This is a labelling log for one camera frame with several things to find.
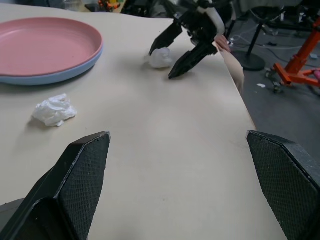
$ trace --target mesh gripper pad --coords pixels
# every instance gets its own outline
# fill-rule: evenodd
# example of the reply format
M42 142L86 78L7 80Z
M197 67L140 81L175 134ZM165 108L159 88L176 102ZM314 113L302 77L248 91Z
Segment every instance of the mesh gripper pad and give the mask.
M104 183L109 136L86 145L65 182L59 201L79 240L86 240Z
M288 240L320 239L320 165L300 145L249 131L247 141L261 185Z

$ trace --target human hand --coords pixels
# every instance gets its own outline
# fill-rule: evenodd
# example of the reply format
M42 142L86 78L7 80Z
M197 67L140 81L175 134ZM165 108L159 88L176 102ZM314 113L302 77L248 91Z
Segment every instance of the human hand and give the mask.
M228 40L224 35L215 36L214 41L220 51L227 51L228 53L231 52L231 49L228 45Z

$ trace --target blue plate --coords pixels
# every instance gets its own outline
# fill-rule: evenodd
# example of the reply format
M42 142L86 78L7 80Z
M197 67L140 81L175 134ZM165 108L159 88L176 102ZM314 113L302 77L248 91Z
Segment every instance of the blue plate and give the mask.
M92 68L100 58L103 50L104 48L102 47L98 54L92 59L80 66L68 69L66 71L40 76L0 76L0 83L35 86L63 82L83 74L85 71L88 71L90 68Z

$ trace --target black stand base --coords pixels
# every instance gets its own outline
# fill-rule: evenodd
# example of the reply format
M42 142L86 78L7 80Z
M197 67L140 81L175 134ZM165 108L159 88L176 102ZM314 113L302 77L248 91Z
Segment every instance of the black stand base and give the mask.
M261 57L251 53L247 56L245 51L233 51L232 55L240 62L244 70L257 72L265 69L266 62Z

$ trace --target pink plate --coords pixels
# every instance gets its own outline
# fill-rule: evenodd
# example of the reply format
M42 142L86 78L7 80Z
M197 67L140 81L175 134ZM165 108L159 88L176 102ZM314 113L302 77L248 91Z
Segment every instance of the pink plate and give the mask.
M0 76L32 77L86 63L102 49L101 34L83 22L36 17L0 24Z

